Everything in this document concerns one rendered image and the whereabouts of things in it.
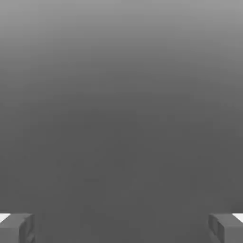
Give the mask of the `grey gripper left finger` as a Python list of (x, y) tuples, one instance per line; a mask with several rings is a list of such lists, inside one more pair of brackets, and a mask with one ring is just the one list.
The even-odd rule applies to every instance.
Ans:
[(0, 213), (0, 243), (35, 243), (35, 215)]

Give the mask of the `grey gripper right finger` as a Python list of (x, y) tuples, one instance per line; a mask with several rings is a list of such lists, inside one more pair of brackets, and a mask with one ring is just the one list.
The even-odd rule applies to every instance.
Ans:
[(243, 213), (209, 214), (211, 243), (243, 243)]

